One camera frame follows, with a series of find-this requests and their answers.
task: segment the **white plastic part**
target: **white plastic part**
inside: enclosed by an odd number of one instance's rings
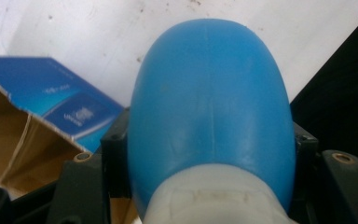
[[[257,176],[224,164],[194,166],[155,191],[144,224],[295,223]]]

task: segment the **open box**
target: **open box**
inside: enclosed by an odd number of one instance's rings
[[[0,58],[0,187],[19,197],[58,179],[64,161],[97,149],[122,109],[54,60]],[[136,217],[131,200],[111,204],[118,223]]]

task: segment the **blue plastic object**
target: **blue plastic object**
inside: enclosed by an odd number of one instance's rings
[[[294,140],[282,77],[263,42],[232,21],[178,24],[148,51],[131,101],[129,171],[140,217],[161,182],[204,163],[257,175],[287,210]]]

